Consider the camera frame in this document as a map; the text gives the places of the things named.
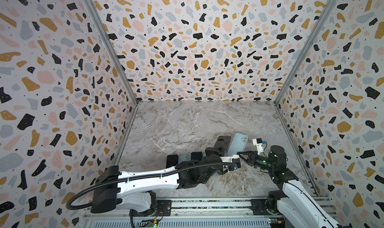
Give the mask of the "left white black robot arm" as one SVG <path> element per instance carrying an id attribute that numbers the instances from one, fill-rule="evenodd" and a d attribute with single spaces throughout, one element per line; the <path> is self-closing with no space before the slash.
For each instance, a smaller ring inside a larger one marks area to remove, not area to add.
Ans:
<path id="1" fill-rule="evenodd" d="M 151 172 L 122 172 L 111 166 L 97 179 L 91 213 L 101 214 L 125 205 L 139 213 L 154 211 L 156 190 L 191 189 L 206 184 L 215 174 L 224 175 L 240 168 L 240 157 L 203 156 L 194 153 L 189 161 L 178 163 L 176 156 L 167 160 L 167 168 Z"/>

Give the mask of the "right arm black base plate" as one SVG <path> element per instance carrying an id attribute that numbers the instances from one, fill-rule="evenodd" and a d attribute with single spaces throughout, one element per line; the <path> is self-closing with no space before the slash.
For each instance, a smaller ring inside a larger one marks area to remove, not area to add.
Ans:
<path id="1" fill-rule="evenodd" d="M 251 210 L 254 216 L 282 216 L 278 210 L 278 202 L 290 202 L 289 198 L 275 198 L 267 197 L 265 199 L 251 199 Z"/>

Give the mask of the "black phone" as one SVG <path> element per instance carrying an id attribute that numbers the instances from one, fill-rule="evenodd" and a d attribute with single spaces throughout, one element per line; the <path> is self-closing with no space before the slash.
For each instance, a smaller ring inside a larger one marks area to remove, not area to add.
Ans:
<path id="1" fill-rule="evenodd" d="M 232 137 L 231 136 L 219 136 L 214 145 L 214 151 L 221 157 L 228 153 Z"/>
<path id="2" fill-rule="evenodd" d="M 191 153 L 191 160 L 192 161 L 200 161 L 203 158 L 202 152 L 192 152 Z"/>

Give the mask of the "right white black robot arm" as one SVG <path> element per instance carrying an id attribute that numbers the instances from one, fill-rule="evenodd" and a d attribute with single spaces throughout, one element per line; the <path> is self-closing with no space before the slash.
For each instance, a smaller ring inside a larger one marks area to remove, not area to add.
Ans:
<path id="1" fill-rule="evenodd" d="M 306 191 L 287 167 L 287 154 L 281 146 L 271 146 L 267 157 L 256 151 L 238 152 L 249 166 L 266 170 L 278 191 L 269 192 L 266 209 L 283 215 L 295 228 L 341 228 Z"/>

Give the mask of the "green circuit board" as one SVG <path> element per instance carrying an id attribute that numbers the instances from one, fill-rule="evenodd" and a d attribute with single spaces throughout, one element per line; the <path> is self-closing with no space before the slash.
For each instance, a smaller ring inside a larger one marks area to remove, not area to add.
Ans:
<path id="1" fill-rule="evenodd" d="M 158 225 L 159 225 L 159 222 L 157 220 L 154 220 L 154 221 L 143 222 L 140 228 L 157 228 Z"/>

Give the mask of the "purple phone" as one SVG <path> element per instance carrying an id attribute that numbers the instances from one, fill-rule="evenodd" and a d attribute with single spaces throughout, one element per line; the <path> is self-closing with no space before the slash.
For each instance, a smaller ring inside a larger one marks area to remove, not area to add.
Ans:
<path id="1" fill-rule="evenodd" d="M 166 161 L 166 168 L 174 167 L 179 163 L 178 155 L 168 155 Z"/>

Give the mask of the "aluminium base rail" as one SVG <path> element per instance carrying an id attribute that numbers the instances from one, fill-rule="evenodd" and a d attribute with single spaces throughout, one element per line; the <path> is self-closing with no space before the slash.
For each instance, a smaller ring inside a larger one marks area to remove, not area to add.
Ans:
<path id="1" fill-rule="evenodd" d="M 234 198 L 161 198 L 171 200 L 169 217 L 132 217 L 125 207 L 103 214 L 86 212 L 83 228 L 140 228 L 143 222 L 157 220 L 158 228 L 291 228 L 282 216 L 254 216 L 251 199 Z"/>

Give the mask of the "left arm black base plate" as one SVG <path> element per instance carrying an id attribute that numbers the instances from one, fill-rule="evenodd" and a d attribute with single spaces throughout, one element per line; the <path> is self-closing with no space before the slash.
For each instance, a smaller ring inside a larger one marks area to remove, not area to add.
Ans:
<path id="1" fill-rule="evenodd" d="M 147 211 L 137 212 L 130 211 L 132 217 L 169 217 L 171 215 L 172 201 L 171 200 L 157 200 L 154 205 L 151 205 Z"/>

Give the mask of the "grey phone case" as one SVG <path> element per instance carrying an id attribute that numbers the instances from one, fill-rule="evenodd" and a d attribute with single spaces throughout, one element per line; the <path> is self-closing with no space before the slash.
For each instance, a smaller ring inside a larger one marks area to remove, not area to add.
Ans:
<path id="1" fill-rule="evenodd" d="M 228 148 L 227 156 L 231 157 L 236 155 L 238 152 L 243 152 L 246 148 L 248 139 L 247 135 L 236 133 Z"/>
<path id="2" fill-rule="evenodd" d="M 191 153 L 182 153 L 179 155 L 179 163 L 188 162 L 191 160 Z"/>

